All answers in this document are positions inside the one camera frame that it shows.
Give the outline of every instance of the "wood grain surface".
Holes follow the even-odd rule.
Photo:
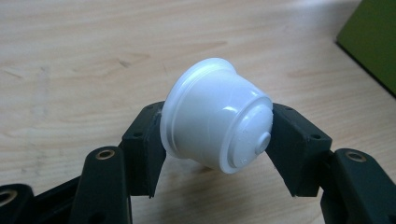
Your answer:
[[[139,111],[209,57],[230,61],[274,102],[371,154],[396,180],[396,104],[335,44],[355,0],[2,1],[0,185],[35,194],[80,175]],[[234,175],[168,157],[134,223],[323,223],[261,155]]]

